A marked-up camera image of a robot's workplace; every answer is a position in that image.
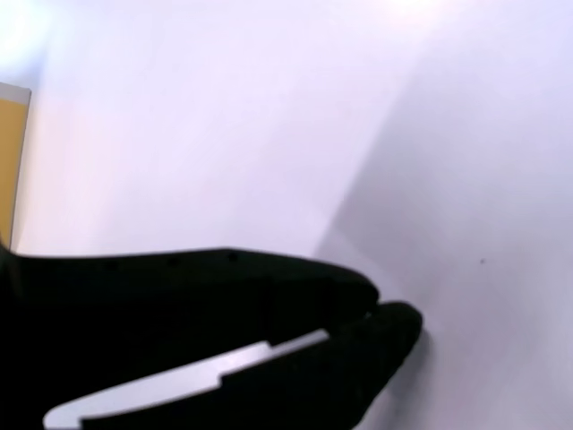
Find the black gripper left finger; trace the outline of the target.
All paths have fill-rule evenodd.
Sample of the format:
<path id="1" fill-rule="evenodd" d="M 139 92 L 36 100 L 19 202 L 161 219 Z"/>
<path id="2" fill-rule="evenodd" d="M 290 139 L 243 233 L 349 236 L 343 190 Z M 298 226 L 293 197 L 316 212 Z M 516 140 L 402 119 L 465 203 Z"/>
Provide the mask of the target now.
<path id="1" fill-rule="evenodd" d="M 376 287 L 337 265 L 210 249 L 93 258 L 1 252 L 1 426 L 266 341 L 364 317 Z"/>

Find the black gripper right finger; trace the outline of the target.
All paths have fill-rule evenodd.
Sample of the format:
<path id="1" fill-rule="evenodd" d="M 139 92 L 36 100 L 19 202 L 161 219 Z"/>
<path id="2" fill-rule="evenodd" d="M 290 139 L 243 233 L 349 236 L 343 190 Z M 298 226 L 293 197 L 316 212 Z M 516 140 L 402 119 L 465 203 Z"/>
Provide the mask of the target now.
<path id="1" fill-rule="evenodd" d="M 381 304 L 338 335 L 222 377 L 203 394 L 116 416 L 84 429 L 352 429 L 421 336 L 422 314 Z"/>

